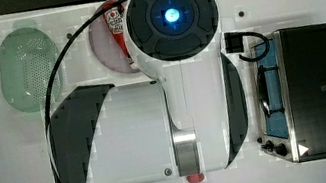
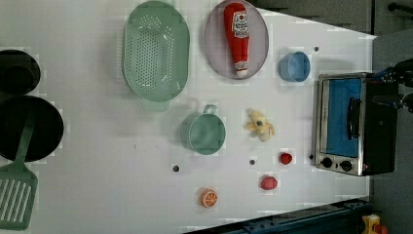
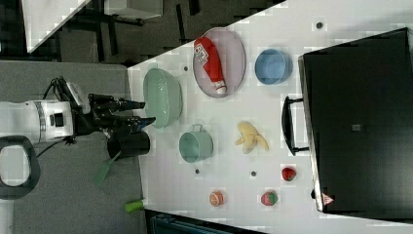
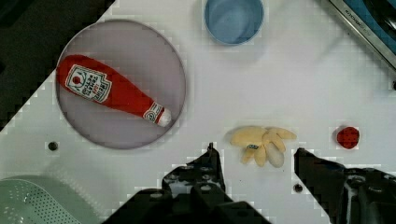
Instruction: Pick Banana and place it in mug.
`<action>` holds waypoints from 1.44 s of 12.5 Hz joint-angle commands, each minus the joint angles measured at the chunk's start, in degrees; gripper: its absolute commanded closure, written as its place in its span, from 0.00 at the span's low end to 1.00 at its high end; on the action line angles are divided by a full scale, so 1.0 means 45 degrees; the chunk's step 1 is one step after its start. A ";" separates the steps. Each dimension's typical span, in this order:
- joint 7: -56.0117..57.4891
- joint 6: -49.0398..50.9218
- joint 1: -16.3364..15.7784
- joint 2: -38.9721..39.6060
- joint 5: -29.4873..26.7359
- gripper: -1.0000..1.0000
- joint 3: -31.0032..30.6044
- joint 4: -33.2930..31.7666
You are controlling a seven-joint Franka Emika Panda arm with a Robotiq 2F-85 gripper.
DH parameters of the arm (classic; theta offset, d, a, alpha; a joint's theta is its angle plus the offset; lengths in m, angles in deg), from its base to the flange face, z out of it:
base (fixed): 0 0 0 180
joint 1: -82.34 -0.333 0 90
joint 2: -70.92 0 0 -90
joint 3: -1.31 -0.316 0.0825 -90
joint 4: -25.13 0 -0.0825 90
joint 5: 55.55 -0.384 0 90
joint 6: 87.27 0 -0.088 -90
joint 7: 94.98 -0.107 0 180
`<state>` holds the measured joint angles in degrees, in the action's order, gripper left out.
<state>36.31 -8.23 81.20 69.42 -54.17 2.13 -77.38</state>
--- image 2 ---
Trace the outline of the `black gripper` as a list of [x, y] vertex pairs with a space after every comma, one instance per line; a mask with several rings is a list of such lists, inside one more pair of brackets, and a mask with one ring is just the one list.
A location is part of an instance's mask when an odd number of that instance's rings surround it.
[[[374, 75], [374, 81], [384, 84], [401, 84], [405, 87], [413, 87], [413, 59], [398, 62], [395, 66], [390, 66]], [[373, 101], [395, 109], [406, 108], [413, 112], [413, 97], [409, 95], [385, 95], [375, 96]]]

